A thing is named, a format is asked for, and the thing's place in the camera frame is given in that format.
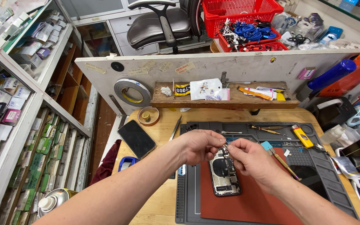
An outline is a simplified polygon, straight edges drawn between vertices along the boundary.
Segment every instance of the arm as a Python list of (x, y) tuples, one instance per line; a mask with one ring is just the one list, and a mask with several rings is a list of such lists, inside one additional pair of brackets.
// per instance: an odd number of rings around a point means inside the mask
[(264, 191), (280, 199), (304, 224), (360, 224), (358, 220), (294, 180), (277, 166), (261, 145), (238, 139), (231, 142), (227, 149), (235, 159), (234, 166), (243, 175), (253, 176)]
[(79, 192), (35, 224), (128, 224), (173, 171), (213, 159), (225, 141), (211, 130), (187, 132)]
[[(157, 4), (162, 4), (165, 7), (162, 10), (158, 10), (151, 6), (151, 5), (157, 5)], [(166, 9), (169, 6), (175, 7), (176, 3), (173, 2), (172, 0), (138, 0), (138, 1), (131, 3), (128, 6), (128, 8), (133, 10), (138, 7), (145, 7), (145, 8), (149, 8), (152, 11), (154, 11), (159, 18), (160, 26), (161, 26), (163, 34), (165, 35), (165, 38), (166, 38), (166, 45), (168, 47), (175, 47), (177, 45), (177, 42), (176, 42), (176, 39), (174, 38), (172, 27), (170, 26), (169, 20), (166, 15)]]

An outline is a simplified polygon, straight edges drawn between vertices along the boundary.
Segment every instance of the drawer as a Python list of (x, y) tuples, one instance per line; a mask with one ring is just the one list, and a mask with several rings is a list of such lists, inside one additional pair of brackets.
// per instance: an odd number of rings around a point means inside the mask
[(113, 33), (119, 34), (127, 32), (133, 24), (133, 21), (141, 15), (142, 14), (138, 14), (134, 16), (121, 17), (109, 20), (109, 23), (111, 24), (113, 29)]
[(127, 41), (127, 32), (115, 34), (115, 36), (120, 47), (129, 45), (129, 42)]
[(136, 50), (132, 48), (130, 45), (123, 46), (120, 49), (122, 50), (123, 56), (140, 56), (140, 55), (156, 53), (158, 51), (155, 43), (149, 44), (141, 50)]

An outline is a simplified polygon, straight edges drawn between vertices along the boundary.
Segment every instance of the phone logic board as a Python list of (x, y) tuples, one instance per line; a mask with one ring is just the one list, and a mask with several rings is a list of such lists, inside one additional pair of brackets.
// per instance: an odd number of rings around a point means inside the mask
[(233, 160), (227, 150), (219, 149), (213, 160), (209, 161), (213, 192), (216, 196), (239, 195), (240, 183)]

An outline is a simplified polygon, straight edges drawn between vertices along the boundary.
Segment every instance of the gold screwdriver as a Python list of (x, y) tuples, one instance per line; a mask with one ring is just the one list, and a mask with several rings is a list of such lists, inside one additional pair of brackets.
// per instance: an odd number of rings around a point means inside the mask
[(276, 132), (276, 131), (273, 131), (273, 130), (269, 130), (269, 129), (281, 129), (281, 128), (283, 128), (282, 126), (259, 127), (259, 126), (252, 125), (251, 127), (253, 129), (263, 130), (263, 131), (266, 131), (266, 132), (269, 132), (269, 133), (272, 133), (272, 134), (288, 136), (288, 135), (285, 135), (285, 134), (282, 134), (282, 133), (279, 133), (279, 132)]
[(282, 158), (280, 158), (280, 156), (279, 156), (278, 154), (276, 154), (276, 152), (274, 151), (273, 148), (270, 148), (269, 150), (272, 152), (272, 154), (274, 155), (274, 157), (281, 163), (281, 165), (283, 165), (284, 168), (286, 168), (286, 170), (291, 173), (291, 175), (294, 177), (294, 179), (296, 179), (297, 181), (301, 181), (301, 180), (302, 180), (302, 178), (299, 178), (299, 177), (297, 176), (297, 174), (295, 174), (294, 171), (287, 165), (287, 163), (284, 162), (284, 160), (283, 160)]

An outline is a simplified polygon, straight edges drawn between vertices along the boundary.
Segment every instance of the hand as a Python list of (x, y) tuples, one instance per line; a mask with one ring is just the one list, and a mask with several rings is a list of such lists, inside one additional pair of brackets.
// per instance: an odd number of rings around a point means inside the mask
[(227, 149), (230, 156), (235, 159), (234, 166), (241, 171), (241, 174), (251, 175), (269, 194), (273, 194), (278, 182), (290, 178), (258, 143), (240, 138), (232, 141)]
[(218, 151), (217, 147), (225, 143), (223, 135), (212, 130), (192, 130), (168, 142), (178, 150), (182, 164), (187, 165), (212, 160)]

